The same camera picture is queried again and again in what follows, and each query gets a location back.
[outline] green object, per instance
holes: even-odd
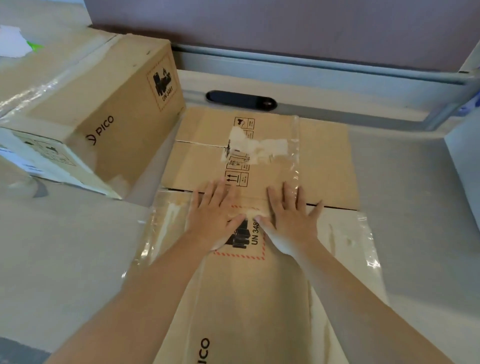
[[[40,44],[35,44],[35,43],[29,42],[29,41],[27,41],[27,44],[28,44],[30,47],[32,47],[33,52],[37,52],[40,48],[43,48],[42,45],[40,45]]]

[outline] forearm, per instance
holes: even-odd
[[[151,364],[207,251],[189,235],[160,256],[48,360]]]
[[[303,245],[295,259],[320,298],[351,363],[452,363],[319,241]]]

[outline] finger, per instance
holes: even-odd
[[[232,220],[230,220],[227,224],[227,232],[231,235],[235,232],[235,230],[240,226],[240,224],[246,219],[247,215],[245,214],[238,214]]]
[[[305,200],[305,190],[302,186],[299,186],[299,191],[297,194],[297,210],[302,214],[307,214],[307,202]]]
[[[200,207],[207,206],[212,199],[213,190],[215,188],[215,181],[210,181],[205,189],[204,196],[202,197],[202,202],[200,203]]]
[[[220,204],[221,207],[230,207],[233,202],[238,198],[238,189],[235,185],[230,186],[228,193]]]
[[[279,214],[281,211],[283,211],[282,200],[280,196],[272,186],[268,186],[267,192],[268,200],[270,201],[270,205],[272,205],[273,212],[275,214]]]
[[[308,214],[308,216],[317,220],[320,214],[322,213],[323,209],[324,209],[324,202],[320,201],[319,203],[317,203],[317,206],[315,206],[315,208],[310,212],[310,214]]]
[[[295,191],[286,182],[283,182],[283,200],[285,201],[285,209],[296,210],[295,206]]]
[[[275,231],[275,226],[273,226],[269,218],[258,215],[255,216],[254,219],[256,222],[258,222],[260,227],[267,233],[268,236],[270,236]]]
[[[210,204],[213,206],[220,206],[223,198],[223,192],[225,190],[225,178],[221,178],[216,185],[215,192],[213,194],[212,199],[210,200]]]
[[[190,208],[188,209],[189,214],[198,209],[198,199],[198,190],[194,190],[192,193],[192,199],[190,200]]]

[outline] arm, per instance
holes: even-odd
[[[234,189],[223,198],[225,188],[223,180],[217,186],[210,182],[200,204],[194,191],[186,232],[53,353],[47,364],[151,364],[203,257],[222,246],[245,219],[238,215],[229,221]]]
[[[257,222],[283,253],[291,255],[312,284],[343,351],[354,363],[452,364],[440,350],[384,304],[339,263],[317,239],[320,202],[307,215],[304,190],[298,198],[284,184],[282,198],[271,187],[268,196],[275,226]]]

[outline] hand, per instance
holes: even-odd
[[[322,202],[307,215],[305,191],[302,187],[298,188],[297,199],[295,191],[286,182],[283,183],[283,199],[282,193],[275,191],[272,186],[267,191],[275,215],[275,225],[263,216],[256,216],[255,220],[277,249],[295,257],[305,245],[318,242],[317,219],[324,207]]]
[[[229,217],[228,212],[236,197],[235,186],[230,186],[224,198],[225,190],[225,178],[210,181],[200,204],[198,191],[193,191],[185,234],[200,240],[207,250],[225,244],[246,217],[245,214]]]

